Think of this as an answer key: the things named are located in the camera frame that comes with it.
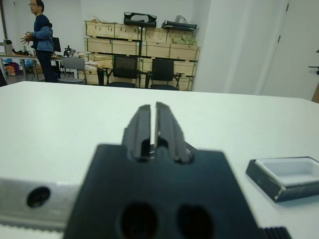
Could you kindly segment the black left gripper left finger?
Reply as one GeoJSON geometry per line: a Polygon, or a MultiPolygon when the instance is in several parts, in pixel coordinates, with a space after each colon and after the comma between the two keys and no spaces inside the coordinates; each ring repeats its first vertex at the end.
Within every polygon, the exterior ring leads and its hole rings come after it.
{"type": "Polygon", "coordinates": [[[151,150],[151,106],[140,106],[124,130],[122,145],[126,147],[128,158],[146,162],[151,150]]]}

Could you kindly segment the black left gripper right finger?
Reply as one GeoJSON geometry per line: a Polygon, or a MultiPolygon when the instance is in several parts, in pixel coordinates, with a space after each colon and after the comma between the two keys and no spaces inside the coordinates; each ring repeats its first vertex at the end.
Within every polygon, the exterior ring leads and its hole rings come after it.
{"type": "Polygon", "coordinates": [[[156,103],[155,145],[156,148],[166,148],[176,163],[190,164],[192,162],[192,154],[187,149],[180,125],[170,107],[161,102],[156,103]]]}

